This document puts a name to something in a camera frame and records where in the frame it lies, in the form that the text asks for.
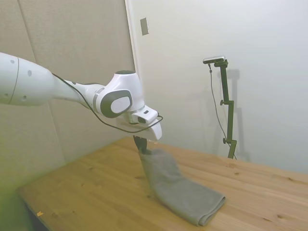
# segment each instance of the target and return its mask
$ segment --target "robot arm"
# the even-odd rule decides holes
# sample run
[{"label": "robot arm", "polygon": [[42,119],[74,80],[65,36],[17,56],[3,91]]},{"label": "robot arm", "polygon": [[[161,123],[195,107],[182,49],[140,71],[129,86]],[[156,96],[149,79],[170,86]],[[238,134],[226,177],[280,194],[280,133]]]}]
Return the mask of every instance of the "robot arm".
[{"label": "robot arm", "polygon": [[59,78],[30,61],[0,53],[0,103],[41,105],[51,99],[80,103],[99,115],[114,119],[114,127],[139,137],[162,136],[158,112],[145,105],[138,75],[116,72],[107,86],[79,84]]}]

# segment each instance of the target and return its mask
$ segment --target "wooden tabletop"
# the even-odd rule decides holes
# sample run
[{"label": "wooden tabletop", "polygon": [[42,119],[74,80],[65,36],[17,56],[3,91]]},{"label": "wooden tabletop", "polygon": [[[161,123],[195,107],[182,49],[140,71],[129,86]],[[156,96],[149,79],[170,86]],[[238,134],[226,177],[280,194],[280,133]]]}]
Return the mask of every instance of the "wooden tabletop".
[{"label": "wooden tabletop", "polygon": [[191,225],[155,199],[131,138],[51,172],[19,193],[52,231],[308,231],[308,175],[148,146],[173,154],[185,176],[226,195],[206,227]]}]

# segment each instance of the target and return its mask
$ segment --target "black cable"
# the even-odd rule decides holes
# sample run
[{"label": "black cable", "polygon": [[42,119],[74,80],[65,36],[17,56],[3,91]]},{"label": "black cable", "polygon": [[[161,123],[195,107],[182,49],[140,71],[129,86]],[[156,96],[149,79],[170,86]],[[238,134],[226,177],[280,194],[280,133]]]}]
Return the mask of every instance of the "black cable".
[{"label": "black cable", "polygon": [[99,121],[101,121],[103,124],[107,125],[107,126],[110,126],[112,128],[115,128],[115,129],[118,129],[120,131],[124,131],[124,132],[127,132],[127,133],[138,133],[138,132],[141,132],[141,131],[144,131],[144,130],[147,130],[148,128],[151,128],[153,127],[154,125],[158,124],[160,121],[162,121],[164,118],[162,116],[160,116],[158,114],[157,117],[161,118],[160,120],[158,120],[156,123],[146,127],[146,128],[143,128],[141,130],[138,130],[138,131],[127,131],[127,130],[124,130],[124,129],[121,129],[121,128],[118,128],[116,126],[113,126],[111,124],[107,124],[106,122],[102,121],[101,118],[99,118],[99,116],[95,113],[95,111],[92,109],[92,107],[89,105],[88,101],[86,100],[86,98],[81,94],[81,92],[79,90],[77,90],[75,87],[73,87],[72,85],[70,85],[69,83],[67,83],[64,79],[62,79],[61,77],[57,76],[56,74],[52,73],[55,77],[57,77],[59,80],[61,80],[63,83],[65,83],[66,85],[68,85],[70,88],[74,89],[75,91],[78,92],[78,94],[83,98],[83,100],[86,102],[88,108],[94,113],[94,115],[98,118]]},{"label": "black cable", "polygon": [[211,64],[208,64],[208,67],[210,68],[210,75],[211,75],[211,90],[212,90],[212,96],[213,96],[213,100],[214,100],[214,106],[215,106],[215,111],[216,111],[216,117],[217,117],[219,126],[220,126],[220,128],[221,128],[221,130],[222,130],[222,132],[223,132],[223,135],[225,136],[225,139],[227,139],[226,133],[225,133],[225,131],[223,130],[222,125],[221,125],[221,123],[220,123],[220,119],[219,119],[219,117],[218,117],[217,106],[216,106],[216,100],[215,100],[214,91],[213,91],[213,80],[212,80],[212,69],[211,69]]}]

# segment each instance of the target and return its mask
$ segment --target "light switch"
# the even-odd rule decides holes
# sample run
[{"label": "light switch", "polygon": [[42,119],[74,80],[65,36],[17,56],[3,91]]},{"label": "light switch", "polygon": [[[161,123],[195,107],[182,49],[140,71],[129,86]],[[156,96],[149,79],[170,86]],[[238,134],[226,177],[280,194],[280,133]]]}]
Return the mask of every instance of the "light switch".
[{"label": "light switch", "polygon": [[147,35],[149,33],[148,19],[147,18],[141,19],[140,25],[141,25],[142,35]]}]

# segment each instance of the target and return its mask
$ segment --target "folded towel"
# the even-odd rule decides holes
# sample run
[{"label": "folded towel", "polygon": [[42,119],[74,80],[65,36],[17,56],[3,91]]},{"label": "folded towel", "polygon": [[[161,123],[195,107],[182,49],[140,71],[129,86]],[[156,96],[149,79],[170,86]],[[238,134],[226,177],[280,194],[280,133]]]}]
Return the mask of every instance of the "folded towel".
[{"label": "folded towel", "polygon": [[194,225],[206,225],[225,196],[182,176],[172,155],[162,149],[140,153],[143,170],[158,199]]}]

